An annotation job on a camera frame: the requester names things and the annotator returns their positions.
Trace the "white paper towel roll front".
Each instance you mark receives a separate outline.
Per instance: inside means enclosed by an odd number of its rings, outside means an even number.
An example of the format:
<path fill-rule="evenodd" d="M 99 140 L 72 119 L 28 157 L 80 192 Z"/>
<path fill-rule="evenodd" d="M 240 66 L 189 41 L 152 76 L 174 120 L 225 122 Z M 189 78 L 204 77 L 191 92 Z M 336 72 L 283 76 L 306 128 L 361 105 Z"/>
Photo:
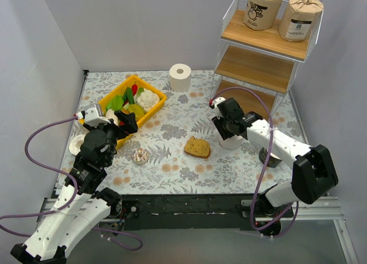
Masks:
<path fill-rule="evenodd" d="M 230 138 L 223 139 L 221 136 L 219 138 L 220 145 L 225 149 L 238 149 L 241 147 L 244 138 L 242 136 L 234 135 Z"/>

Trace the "white paper towel roll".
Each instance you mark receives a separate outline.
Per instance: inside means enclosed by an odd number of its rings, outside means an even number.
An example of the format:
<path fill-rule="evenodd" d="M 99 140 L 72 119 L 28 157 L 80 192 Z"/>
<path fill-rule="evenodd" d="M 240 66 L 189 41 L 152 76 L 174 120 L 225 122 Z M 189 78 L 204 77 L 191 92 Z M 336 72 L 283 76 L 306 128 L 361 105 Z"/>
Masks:
<path fill-rule="evenodd" d="M 223 139 L 221 136 L 219 138 L 220 145 L 225 149 L 238 149 L 241 147 L 244 138 L 242 136 L 234 135 L 230 138 Z"/>
<path fill-rule="evenodd" d="M 188 65 L 175 64 L 169 70 L 170 87 L 175 92 L 187 92 L 191 85 L 192 70 Z"/>

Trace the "white paper towel roll back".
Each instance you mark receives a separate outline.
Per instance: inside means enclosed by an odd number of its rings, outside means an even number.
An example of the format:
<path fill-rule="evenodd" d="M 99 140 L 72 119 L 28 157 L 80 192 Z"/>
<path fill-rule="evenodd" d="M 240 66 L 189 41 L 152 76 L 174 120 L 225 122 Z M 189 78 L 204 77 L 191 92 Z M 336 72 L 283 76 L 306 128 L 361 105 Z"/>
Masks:
<path fill-rule="evenodd" d="M 191 85 L 192 70 L 188 65 L 175 64 L 169 70 L 170 87 L 175 92 L 187 92 Z"/>

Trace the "brown roll with drawing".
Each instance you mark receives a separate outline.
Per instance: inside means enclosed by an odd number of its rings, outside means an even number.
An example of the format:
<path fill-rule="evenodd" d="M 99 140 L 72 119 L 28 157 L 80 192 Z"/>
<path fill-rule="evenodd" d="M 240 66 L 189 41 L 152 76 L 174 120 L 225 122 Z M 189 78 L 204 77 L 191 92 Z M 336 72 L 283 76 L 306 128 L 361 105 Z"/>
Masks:
<path fill-rule="evenodd" d="M 271 28 L 282 2 L 283 0 L 248 0 L 243 23 L 257 31 Z"/>

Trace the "brown roll with label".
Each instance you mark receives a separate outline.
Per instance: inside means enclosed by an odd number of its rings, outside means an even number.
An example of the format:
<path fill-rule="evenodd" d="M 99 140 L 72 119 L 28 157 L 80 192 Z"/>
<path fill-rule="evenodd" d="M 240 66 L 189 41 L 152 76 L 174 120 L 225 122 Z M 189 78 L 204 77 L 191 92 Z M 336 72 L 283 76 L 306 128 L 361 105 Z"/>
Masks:
<path fill-rule="evenodd" d="M 323 8 L 319 0 L 289 0 L 278 28 L 280 36 L 287 41 L 307 40 Z"/>

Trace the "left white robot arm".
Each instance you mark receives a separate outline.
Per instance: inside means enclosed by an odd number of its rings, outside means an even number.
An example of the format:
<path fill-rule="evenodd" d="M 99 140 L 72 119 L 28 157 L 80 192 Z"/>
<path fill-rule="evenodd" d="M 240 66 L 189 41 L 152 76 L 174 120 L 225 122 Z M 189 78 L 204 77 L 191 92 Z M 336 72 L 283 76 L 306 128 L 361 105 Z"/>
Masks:
<path fill-rule="evenodd" d="M 92 109 L 76 115 L 89 131 L 76 155 L 55 204 L 36 231 L 10 254 L 21 263 L 65 263 L 67 256 L 97 223 L 116 218 L 122 211 L 121 196 L 110 188 L 97 191 L 112 165 L 117 142 L 138 131 L 135 114 L 115 112 L 122 125 Z"/>

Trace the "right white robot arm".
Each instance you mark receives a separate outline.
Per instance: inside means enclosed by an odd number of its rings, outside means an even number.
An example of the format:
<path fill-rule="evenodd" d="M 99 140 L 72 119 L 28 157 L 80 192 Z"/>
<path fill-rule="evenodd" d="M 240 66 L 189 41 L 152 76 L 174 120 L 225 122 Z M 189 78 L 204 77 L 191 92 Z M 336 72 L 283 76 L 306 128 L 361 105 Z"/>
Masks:
<path fill-rule="evenodd" d="M 274 216 L 281 206 L 292 202 L 312 204 L 338 184 L 330 151 L 325 146 L 312 147 L 292 139 L 271 128 L 257 113 L 244 113 L 233 98 L 218 97 L 210 107 L 216 111 L 212 121 L 223 140 L 240 136 L 262 147 L 270 145 L 271 152 L 292 170 L 289 182 L 259 195 L 255 205 L 263 215 Z"/>

